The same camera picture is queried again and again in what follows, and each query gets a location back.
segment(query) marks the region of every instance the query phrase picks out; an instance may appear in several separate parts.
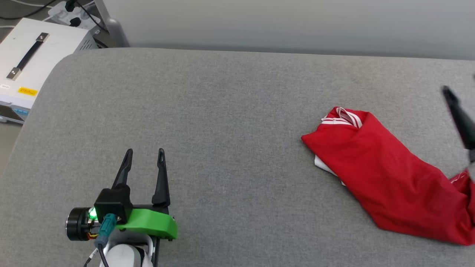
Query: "yellow label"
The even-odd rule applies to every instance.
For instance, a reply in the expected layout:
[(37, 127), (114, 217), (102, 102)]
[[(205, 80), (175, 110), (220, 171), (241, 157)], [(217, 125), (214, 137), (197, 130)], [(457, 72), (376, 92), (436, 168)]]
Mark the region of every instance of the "yellow label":
[(32, 96), (35, 96), (38, 93), (37, 90), (29, 89), (26, 87), (20, 87), (20, 89), (18, 89), (18, 92), (22, 94), (26, 94), (26, 95), (32, 95)]

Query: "green plastic bracket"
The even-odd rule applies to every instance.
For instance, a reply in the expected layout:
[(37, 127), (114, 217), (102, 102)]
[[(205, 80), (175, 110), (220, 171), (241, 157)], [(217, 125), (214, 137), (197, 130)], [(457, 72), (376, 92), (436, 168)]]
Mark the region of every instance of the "green plastic bracket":
[(133, 209), (127, 223), (115, 227), (160, 239), (176, 239), (178, 235), (178, 225), (170, 215), (148, 209)]

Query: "teal cable connector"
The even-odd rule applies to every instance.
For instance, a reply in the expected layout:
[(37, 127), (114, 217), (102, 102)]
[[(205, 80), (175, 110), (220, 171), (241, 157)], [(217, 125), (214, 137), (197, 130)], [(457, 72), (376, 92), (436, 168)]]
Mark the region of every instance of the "teal cable connector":
[(108, 213), (104, 217), (104, 220), (101, 223), (101, 227), (99, 228), (99, 235), (94, 241), (94, 246), (96, 248), (99, 248), (99, 245), (102, 245), (102, 247), (105, 248), (107, 242), (109, 241), (109, 236), (111, 235), (116, 225), (117, 218), (115, 217), (115, 214)]

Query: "white wall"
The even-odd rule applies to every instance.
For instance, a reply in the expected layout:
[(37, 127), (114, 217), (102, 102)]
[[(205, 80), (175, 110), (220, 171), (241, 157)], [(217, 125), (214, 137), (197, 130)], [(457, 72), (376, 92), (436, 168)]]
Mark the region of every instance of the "white wall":
[(102, 1), (132, 47), (475, 59), (475, 0)]

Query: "gray padded table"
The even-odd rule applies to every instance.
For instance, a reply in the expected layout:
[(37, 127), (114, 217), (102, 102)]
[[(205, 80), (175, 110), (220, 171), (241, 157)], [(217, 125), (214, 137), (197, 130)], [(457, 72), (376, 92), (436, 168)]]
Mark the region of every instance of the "gray padded table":
[[(165, 149), (179, 237), (160, 266), (468, 267), (475, 247), (378, 229), (300, 140), (332, 107), (374, 113), (451, 176), (466, 152), (440, 94), (475, 106), (475, 62), (383, 57), (98, 49), (44, 84), (0, 180), (0, 266), (82, 266), (92, 242), (64, 222), (110, 187), (150, 203)], [(96, 257), (90, 266), (98, 266)]]

